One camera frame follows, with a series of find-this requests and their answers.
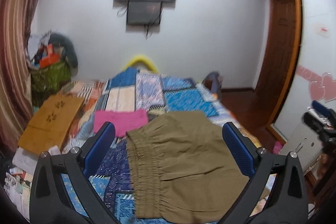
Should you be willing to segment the olive green pants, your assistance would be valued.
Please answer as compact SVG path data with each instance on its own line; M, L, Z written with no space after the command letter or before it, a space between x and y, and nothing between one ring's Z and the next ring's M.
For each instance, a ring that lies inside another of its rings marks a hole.
M163 114L126 135L140 219L205 223L221 219L248 183L222 138L200 111Z

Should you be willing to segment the white clothes and papers pile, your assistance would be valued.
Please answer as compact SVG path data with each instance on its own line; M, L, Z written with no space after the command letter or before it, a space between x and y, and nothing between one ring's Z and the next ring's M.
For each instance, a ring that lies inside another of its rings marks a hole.
M38 156L18 147L5 173L3 189L14 207L30 221L30 191Z

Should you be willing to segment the white wardrobe with stickers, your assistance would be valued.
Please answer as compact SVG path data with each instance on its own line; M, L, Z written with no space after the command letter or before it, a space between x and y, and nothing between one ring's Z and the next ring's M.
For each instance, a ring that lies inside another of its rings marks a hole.
M301 0L301 45L294 78L274 129L286 140L280 154L297 153L307 170L321 153L302 121L313 100L335 109L335 0Z

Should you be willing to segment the pink item on floor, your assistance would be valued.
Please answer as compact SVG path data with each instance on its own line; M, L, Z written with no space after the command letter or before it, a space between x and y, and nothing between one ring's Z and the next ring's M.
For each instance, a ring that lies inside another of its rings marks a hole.
M283 148L283 145L277 140L274 143L273 149L272 149L272 154L278 155Z

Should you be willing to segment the brown wooden door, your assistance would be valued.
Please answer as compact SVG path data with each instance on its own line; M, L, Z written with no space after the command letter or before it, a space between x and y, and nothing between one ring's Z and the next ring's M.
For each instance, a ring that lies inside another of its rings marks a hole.
M271 0L264 61L256 94L261 105L274 109L283 89L293 52L295 0Z

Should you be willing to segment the brown cardboard box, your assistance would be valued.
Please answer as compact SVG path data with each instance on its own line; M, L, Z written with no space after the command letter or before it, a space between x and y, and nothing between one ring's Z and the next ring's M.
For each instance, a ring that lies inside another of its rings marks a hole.
M29 121L18 146L35 155L55 145L62 148L83 103L84 99L81 97L50 96Z

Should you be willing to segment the pink folded cloth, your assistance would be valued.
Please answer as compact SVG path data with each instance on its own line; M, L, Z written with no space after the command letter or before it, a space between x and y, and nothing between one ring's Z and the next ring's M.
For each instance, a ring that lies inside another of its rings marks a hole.
M131 112L96 111L93 123L94 133L97 133L105 122L114 125L117 138L123 138L127 132L146 125L148 118L146 111L142 109Z

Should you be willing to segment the grey blue backpack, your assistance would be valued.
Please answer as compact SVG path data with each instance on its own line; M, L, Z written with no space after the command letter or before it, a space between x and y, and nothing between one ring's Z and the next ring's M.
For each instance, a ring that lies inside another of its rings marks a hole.
M222 97L222 82L223 78L219 72L211 72L202 81L202 84L212 93L216 94L218 98Z

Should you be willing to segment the green patterned bag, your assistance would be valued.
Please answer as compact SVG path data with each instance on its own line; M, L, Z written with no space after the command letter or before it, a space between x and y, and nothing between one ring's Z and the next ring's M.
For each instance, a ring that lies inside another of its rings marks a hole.
M30 75L32 91L40 93L57 93L63 85L71 81L71 71L65 61L59 61L38 71L30 71Z

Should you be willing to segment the orange box on pile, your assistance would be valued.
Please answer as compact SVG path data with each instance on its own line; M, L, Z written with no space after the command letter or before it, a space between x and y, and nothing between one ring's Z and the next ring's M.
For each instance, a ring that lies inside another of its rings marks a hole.
M50 65L53 65L59 62L59 60L60 60L60 55L58 53L53 53L48 56L45 56L39 61L40 69L49 67Z

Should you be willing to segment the blue patchwork bedspread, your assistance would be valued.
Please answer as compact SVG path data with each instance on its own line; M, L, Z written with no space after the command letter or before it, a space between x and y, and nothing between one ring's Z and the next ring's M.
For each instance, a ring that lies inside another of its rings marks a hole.
M84 106L71 124L63 153L72 147L81 147L95 135L96 111L131 112L140 109L146 111L148 121L170 111L199 110L218 126L233 122L256 147L261 145L214 94L192 79L128 68L107 81L72 81L58 93L84 98ZM121 223L165 223L164 219L135 219L125 137L115 137L97 172L89 180Z

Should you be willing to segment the grey cloth on pile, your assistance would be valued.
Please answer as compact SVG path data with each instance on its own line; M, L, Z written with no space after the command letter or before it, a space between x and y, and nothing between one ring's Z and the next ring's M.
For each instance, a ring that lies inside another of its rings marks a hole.
M49 44L52 44L58 49L62 49L61 57L73 68L78 68L78 59L76 56L75 48L70 39L57 32L52 32L49 39Z

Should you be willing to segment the yellow headboard cushion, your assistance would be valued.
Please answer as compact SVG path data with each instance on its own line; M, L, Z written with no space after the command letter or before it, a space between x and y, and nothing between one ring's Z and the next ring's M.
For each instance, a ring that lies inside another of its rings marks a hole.
M148 71L153 73L159 73L157 67L154 65L153 61L146 57L145 55L136 55L127 64L123 67L123 71L127 70L130 67L135 67L136 65L142 65Z

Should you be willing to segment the striped red curtain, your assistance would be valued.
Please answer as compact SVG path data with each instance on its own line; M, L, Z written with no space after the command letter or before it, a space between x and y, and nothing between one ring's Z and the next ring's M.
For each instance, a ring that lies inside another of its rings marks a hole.
M15 151L33 115L25 56L38 0L1 0L1 143Z

